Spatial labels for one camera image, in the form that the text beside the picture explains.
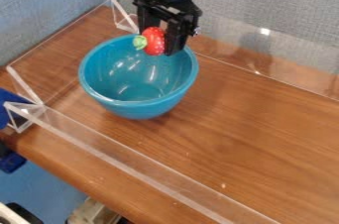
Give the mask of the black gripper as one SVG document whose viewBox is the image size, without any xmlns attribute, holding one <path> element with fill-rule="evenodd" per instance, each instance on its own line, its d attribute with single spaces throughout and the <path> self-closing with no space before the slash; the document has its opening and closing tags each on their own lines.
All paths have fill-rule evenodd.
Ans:
<svg viewBox="0 0 339 224">
<path fill-rule="evenodd" d="M 136 6 L 139 32 L 167 23 L 166 50 L 171 56 L 184 49 L 188 36 L 195 36 L 199 29 L 202 9 L 194 0 L 132 0 Z"/>
</svg>

